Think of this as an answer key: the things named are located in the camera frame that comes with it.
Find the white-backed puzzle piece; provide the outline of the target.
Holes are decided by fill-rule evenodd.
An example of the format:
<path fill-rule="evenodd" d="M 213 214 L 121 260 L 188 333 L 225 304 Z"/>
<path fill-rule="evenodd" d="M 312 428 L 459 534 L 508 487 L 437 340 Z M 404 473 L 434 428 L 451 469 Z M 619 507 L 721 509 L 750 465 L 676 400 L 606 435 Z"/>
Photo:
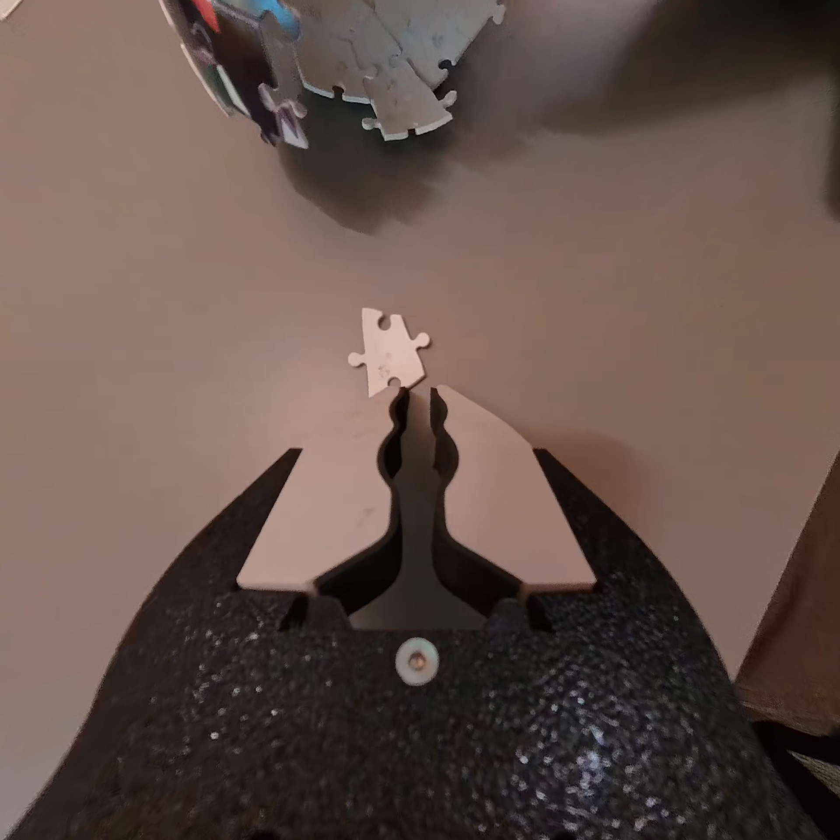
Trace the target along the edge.
<path fill-rule="evenodd" d="M 412 337 L 401 315 L 390 315 L 387 328 L 382 326 L 384 318 L 385 314 L 380 310 L 361 310 L 364 351 L 348 356 L 351 367 L 365 368 L 370 398 L 383 392 L 393 380 L 401 387 L 411 389 L 424 379 L 426 373 L 419 351 L 432 342 L 425 332 Z"/>

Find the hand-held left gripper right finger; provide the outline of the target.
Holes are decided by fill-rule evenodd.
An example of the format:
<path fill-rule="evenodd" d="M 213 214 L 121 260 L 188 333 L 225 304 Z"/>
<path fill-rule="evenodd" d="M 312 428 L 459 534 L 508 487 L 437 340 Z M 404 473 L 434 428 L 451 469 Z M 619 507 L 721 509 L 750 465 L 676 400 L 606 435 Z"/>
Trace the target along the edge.
<path fill-rule="evenodd" d="M 444 588 L 481 615 L 502 601 L 593 591 L 595 573 L 530 442 L 447 385 L 431 390 L 429 420 L 432 556 Z"/>

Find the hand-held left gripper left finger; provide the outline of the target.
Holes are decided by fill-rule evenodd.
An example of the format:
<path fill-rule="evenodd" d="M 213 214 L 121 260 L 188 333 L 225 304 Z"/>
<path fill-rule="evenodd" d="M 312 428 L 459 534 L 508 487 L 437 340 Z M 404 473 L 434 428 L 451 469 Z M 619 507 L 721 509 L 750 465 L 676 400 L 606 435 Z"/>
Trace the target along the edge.
<path fill-rule="evenodd" d="M 407 389 L 385 389 L 330 418 L 297 458 L 238 573 L 253 592 L 328 596 L 362 608 L 396 581 Z"/>

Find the colourful puzzle ball shell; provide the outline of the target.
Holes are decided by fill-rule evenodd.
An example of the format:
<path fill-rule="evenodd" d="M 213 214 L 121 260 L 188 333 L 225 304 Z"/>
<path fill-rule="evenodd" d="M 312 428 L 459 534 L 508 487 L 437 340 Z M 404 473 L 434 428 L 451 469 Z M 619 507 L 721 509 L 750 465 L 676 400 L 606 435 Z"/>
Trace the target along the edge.
<path fill-rule="evenodd" d="M 457 93 L 437 89 L 495 1 L 160 1 L 209 97 L 259 127 L 263 141 L 306 150 L 304 92 L 369 106 L 384 141 L 436 131 Z"/>

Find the khaki clothing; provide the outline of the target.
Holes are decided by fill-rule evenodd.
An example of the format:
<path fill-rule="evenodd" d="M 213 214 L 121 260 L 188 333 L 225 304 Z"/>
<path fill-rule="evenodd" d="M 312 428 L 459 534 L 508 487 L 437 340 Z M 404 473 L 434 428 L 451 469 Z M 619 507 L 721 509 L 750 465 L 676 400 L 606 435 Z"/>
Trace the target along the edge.
<path fill-rule="evenodd" d="M 839 729 L 839 458 L 770 599 L 735 687 L 756 721 Z"/>

